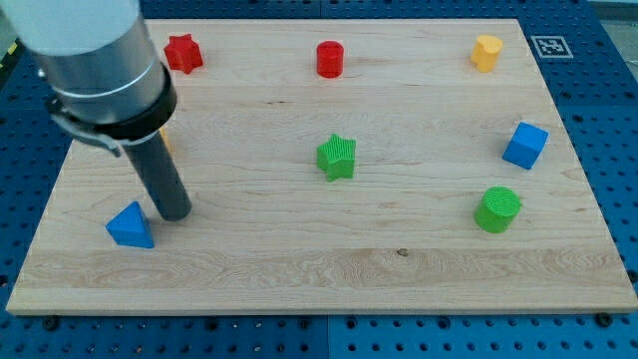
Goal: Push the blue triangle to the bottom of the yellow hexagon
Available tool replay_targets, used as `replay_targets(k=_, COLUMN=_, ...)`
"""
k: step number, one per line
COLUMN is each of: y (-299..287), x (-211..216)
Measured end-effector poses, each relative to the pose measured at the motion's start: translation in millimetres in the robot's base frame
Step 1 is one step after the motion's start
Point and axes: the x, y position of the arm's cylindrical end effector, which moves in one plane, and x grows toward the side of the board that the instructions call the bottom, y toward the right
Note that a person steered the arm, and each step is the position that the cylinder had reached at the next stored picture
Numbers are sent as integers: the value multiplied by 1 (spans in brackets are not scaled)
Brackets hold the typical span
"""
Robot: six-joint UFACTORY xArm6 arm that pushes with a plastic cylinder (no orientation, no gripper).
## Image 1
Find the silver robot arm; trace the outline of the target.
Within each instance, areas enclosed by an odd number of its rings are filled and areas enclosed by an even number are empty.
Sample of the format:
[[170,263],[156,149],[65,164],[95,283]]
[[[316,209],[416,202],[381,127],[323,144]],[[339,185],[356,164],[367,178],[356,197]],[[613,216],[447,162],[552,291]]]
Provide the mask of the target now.
[[75,140],[109,150],[154,136],[176,93],[138,0],[1,0],[54,95],[52,120]]

